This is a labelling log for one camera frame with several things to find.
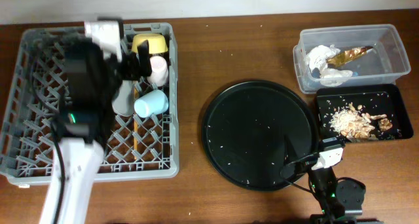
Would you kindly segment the yellow bowl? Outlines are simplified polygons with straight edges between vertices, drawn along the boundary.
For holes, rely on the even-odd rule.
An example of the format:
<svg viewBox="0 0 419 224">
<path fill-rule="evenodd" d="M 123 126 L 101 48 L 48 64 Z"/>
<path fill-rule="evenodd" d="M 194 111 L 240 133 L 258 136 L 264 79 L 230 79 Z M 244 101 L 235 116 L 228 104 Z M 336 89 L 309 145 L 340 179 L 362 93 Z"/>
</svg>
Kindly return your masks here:
<svg viewBox="0 0 419 224">
<path fill-rule="evenodd" d="M 149 54 L 162 54 L 168 51 L 168 46 L 163 35 L 159 33 L 141 33 L 134 36 L 131 51 L 138 53 L 137 47 L 148 42 Z"/>
</svg>

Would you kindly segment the pink cup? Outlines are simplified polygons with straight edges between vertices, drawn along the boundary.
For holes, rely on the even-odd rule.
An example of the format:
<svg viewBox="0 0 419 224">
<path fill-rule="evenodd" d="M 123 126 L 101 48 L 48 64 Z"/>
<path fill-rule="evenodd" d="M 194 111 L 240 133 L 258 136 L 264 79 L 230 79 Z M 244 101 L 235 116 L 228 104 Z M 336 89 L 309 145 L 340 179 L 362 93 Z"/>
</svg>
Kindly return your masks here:
<svg viewBox="0 0 419 224">
<path fill-rule="evenodd" d="M 169 73 L 166 60 L 161 56 L 152 56 L 150 63 L 152 72 L 147 77 L 148 82 L 155 84 L 157 87 L 164 86 L 168 82 Z"/>
</svg>

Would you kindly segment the food scraps and rice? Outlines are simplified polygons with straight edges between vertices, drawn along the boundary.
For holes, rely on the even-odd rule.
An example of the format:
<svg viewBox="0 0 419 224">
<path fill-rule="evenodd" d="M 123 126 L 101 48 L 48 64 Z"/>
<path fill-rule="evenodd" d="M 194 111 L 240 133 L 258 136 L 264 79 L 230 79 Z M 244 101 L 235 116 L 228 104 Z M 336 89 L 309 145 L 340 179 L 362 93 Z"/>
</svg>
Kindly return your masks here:
<svg viewBox="0 0 419 224">
<path fill-rule="evenodd" d="M 329 132 L 352 143 L 395 139 L 392 132 L 396 130 L 399 133 L 400 129 L 395 127 L 393 114 L 371 115 L 373 109 L 378 109 L 378 105 L 367 106 L 367 103 L 373 102 L 373 97 L 364 93 L 362 96 L 367 97 L 365 103 L 361 103 L 361 98 L 357 96 L 357 102 L 344 96 L 339 96 L 337 103 L 327 100 L 331 112 L 324 116 L 324 119 L 329 120 L 324 126 L 329 127 Z"/>
</svg>

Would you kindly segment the grey round plate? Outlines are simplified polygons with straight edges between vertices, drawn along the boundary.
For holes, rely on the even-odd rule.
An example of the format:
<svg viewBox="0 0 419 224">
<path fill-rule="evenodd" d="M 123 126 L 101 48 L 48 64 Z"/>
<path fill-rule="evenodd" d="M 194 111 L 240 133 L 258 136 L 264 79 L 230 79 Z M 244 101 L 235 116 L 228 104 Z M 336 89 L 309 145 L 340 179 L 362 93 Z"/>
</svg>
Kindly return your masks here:
<svg viewBox="0 0 419 224">
<path fill-rule="evenodd" d="M 113 111 L 120 116 L 129 117 L 134 114 L 134 82 L 123 80 L 112 101 Z"/>
</svg>

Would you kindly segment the blue cup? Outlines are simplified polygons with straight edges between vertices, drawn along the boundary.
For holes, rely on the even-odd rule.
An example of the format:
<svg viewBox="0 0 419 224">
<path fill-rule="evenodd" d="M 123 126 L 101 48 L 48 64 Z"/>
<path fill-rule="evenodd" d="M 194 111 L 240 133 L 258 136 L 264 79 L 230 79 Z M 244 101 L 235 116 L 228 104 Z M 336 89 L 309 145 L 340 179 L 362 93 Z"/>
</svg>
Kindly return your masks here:
<svg viewBox="0 0 419 224">
<path fill-rule="evenodd" d="M 153 90 L 134 102 L 134 111 L 141 118 L 164 113 L 168 108 L 169 100 L 162 90 Z"/>
</svg>

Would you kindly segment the brown snack wrapper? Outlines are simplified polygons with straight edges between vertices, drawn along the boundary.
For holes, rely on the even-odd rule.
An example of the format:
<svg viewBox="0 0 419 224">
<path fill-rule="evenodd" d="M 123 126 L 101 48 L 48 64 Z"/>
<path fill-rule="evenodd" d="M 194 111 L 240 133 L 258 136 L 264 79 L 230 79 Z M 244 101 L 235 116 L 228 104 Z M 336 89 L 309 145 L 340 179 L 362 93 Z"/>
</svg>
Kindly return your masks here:
<svg viewBox="0 0 419 224">
<path fill-rule="evenodd" d="M 335 68 L 342 67 L 343 65 L 370 53 L 373 49 L 373 46 L 355 47 L 328 58 L 326 63 Z"/>
</svg>

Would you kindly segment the white napkin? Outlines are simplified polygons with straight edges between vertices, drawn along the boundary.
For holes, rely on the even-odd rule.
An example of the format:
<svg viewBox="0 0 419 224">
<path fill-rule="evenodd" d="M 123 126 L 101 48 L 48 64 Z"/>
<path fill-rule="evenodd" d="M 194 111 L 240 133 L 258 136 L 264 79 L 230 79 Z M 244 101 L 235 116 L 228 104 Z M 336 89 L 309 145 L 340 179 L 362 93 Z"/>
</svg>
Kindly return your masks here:
<svg viewBox="0 0 419 224">
<path fill-rule="evenodd" d="M 353 72 L 350 70 L 337 70 L 334 68 L 328 67 L 327 60 L 340 54 L 341 50 L 339 48 L 335 48 L 334 45 L 329 47 L 325 45 L 319 45 L 314 47 L 307 55 L 306 55 L 306 65 L 310 68 L 312 72 L 312 76 L 317 79 L 324 79 L 321 82 L 323 86 L 327 87 L 336 87 L 340 86 L 345 82 L 343 81 L 335 81 L 331 80 L 332 78 L 342 78 L 342 77 L 351 77 Z"/>
</svg>

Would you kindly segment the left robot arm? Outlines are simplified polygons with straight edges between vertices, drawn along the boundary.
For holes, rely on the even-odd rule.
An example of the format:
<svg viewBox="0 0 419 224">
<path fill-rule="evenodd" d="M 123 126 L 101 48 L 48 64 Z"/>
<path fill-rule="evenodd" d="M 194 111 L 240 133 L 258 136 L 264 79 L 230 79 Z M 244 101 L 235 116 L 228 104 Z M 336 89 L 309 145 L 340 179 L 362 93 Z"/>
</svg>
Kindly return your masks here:
<svg viewBox="0 0 419 224">
<path fill-rule="evenodd" d="M 113 100 L 125 80 L 151 71 L 148 57 L 122 49 L 119 18 L 85 22 L 84 37 L 65 51 L 70 103 L 60 96 L 50 122 L 52 177 L 40 223 L 84 223 L 95 176 L 115 123 Z"/>
</svg>

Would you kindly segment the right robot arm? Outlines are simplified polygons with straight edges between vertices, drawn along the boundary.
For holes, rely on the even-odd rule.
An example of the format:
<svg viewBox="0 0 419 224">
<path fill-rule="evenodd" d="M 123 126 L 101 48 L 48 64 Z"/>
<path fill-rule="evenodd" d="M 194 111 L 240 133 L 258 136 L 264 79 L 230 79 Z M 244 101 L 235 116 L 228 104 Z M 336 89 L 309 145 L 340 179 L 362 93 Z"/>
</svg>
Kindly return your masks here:
<svg viewBox="0 0 419 224">
<path fill-rule="evenodd" d="M 321 140 L 318 149 L 291 162 L 286 162 L 281 170 L 294 167 L 294 174 L 308 174 L 309 188 L 300 189 L 310 193 L 318 202 L 321 214 L 312 214 L 309 222 L 359 223 L 362 204 L 365 199 L 364 183 L 350 178 L 337 178 L 333 166 L 341 162 L 345 144 L 337 138 Z"/>
</svg>

